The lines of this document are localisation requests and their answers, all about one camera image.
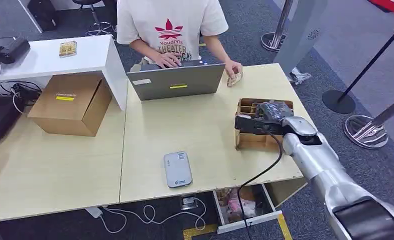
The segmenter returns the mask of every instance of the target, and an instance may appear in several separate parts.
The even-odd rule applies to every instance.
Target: red logo
[[[173,39],[177,39],[177,37],[182,36],[182,34],[180,34],[181,30],[183,29],[183,26],[176,26],[175,28],[172,26],[171,21],[169,21],[169,18],[166,21],[166,26],[165,29],[161,28],[161,27],[155,27],[155,29],[161,34],[160,36],[158,36],[161,39],[169,39],[169,38],[173,38]]]

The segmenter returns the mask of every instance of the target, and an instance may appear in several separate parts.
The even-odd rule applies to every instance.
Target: white sticker
[[[142,80],[136,80],[132,81],[134,85],[141,85],[141,84],[151,84],[152,81],[150,79],[142,79]]]

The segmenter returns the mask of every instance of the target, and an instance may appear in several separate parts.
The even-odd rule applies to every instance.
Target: laptop
[[[149,64],[141,71],[126,75],[141,101],[216,93],[224,63],[207,64],[197,60],[181,64],[181,67],[165,69]]]

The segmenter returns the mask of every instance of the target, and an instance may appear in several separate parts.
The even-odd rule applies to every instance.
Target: black cable
[[[4,84],[13,84],[9,89],[4,87]],[[20,103],[26,106],[33,106],[38,98],[40,97],[42,90],[41,88],[30,81],[17,81],[17,80],[10,80],[10,81],[3,81],[0,83],[0,87],[6,91],[7,93],[0,93],[2,97],[13,97],[16,95],[16,98],[19,99]]]
[[[266,168],[265,170],[263,170],[261,173],[257,174],[255,177],[253,177],[252,179],[246,181],[245,183],[243,183],[237,190],[237,195],[238,195],[238,202],[239,202],[239,206],[241,208],[241,214],[242,214],[242,219],[244,220],[244,224],[245,224],[245,229],[247,230],[247,235],[248,238],[250,240],[252,240],[252,237],[250,236],[250,231],[249,231],[249,226],[247,225],[247,220],[246,220],[246,216],[244,214],[244,208],[243,208],[243,203],[241,202],[241,197],[240,197],[240,190],[246,186],[247,184],[249,184],[250,182],[254,181],[255,179],[257,179],[258,177],[262,176],[263,174],[265,174],[267,171],[271,170],[273,167],[275,167],[275,165],[277,165],[277,163],[280,161],[280,159],[283,157],[283,147],[281,146],[280,141],[278,140],[278,138],[276,136],[274,136],[272,133],[267,132],[267,134],[269,134],[274,140],[275,142],[278,144],[279,147],[279,155],[278,158],[272,163],[272,165],[270,165],[268,168]]]

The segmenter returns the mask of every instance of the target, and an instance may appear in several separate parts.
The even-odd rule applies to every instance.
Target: black stanchion base
[[[356,108],[355,101],[349,96],[345,95],[340,102],[339,97],[343,94],[339,90],[328,90],[322,94],[322,102],[332,111],[339,114],[349,114]]]

